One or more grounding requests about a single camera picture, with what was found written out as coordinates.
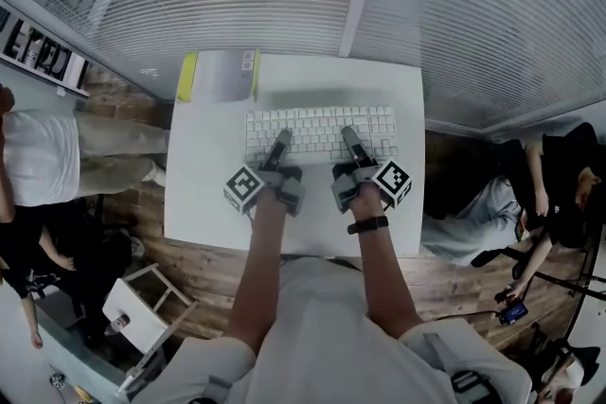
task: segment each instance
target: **wristband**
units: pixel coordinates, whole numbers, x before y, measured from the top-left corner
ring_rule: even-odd
[[[389,221],[386,216],[380,216],[378,218],[370,218],[354,222],[348,226],[348,234],[361,234],[368,231],[376,231],[380,227],[387,227]]]

